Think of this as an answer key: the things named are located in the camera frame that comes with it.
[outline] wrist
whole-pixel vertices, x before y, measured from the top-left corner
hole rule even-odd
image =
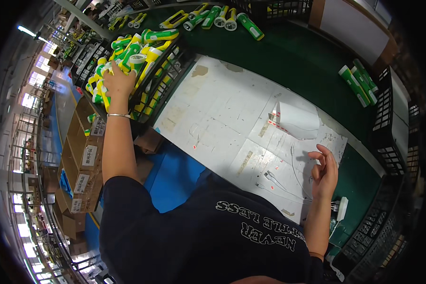
[[[128,97],[112,96],[110,99],[109,113],[111,114],[128,114]]]
[[[331,202],[331,198],[333,197],[333,195],[321,195],[321,196],[315,196],[312,198],[312,201],[317,201],[317,202],[327,202],[330,203]]]

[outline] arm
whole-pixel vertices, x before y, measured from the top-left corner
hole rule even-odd
[[[134,87],[136,74],[125,75],[112,61],[114,75],[104,73],[104,86],[111,97],[109,113],[128,114],[128,98]],[[137,180],[137,165],[131,136],[129,118],[109,116],[106,124],[104,148],[102,150],[102,180],[104,183],[114,176],[127,176]]]
[[[324,260],[330,232],[331,198],[337,183],[337,166],[333,154],[317,144],[319,152],[309,152],[309,157],[320,161],[311,171],[312,205],[304,225],[306,245],[311,256]]]

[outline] left hand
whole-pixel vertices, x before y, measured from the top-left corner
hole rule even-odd
[[[317,144],[317,149],[321,152],[313,151],[307,155],[319,160],[320,164],[315,164],[311,175],[314,179],[312,183],[312,197],[315,199],[331,200],[337,184],[337,165],[333,153],[325,146]]]

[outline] power strip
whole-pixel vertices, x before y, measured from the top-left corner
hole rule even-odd
[[[337,222],[344,220],[344,217],[346,216],[348,204],[349,204],[349,200],[347,199],[347,197],[342,196],[341,202],[339,203],[339,209],[337,211],[337,217],[336,217]]]

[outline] paper label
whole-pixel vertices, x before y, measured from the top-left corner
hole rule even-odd
[[[77,178],[76,187],[74,187],[73,192],[74,193],[84,193],[85,186],[87,186],[87,183],[89,181],[90,176],[88,174],[81,173],[79,177]]]
[[[254,27],[250,27],[249,31],[255,36],[255,37],[259,37],[260,34],[259,32],[254,28]]]
[[[79,213],[81,205],[82,205],[82,198],[73,198],[73,205],[71,206],[71,213]]]
[[[95,119],[92,125],[92,130],[90,132],[90,135],[103,136],[105,131],[106,131],[106,122],[103,121],[101,118]]]
[[[96,151],[98,150],[97,146],[87,145],[84,150],[84,155],[82,156],[82,166],[91,166],[95,165]]]

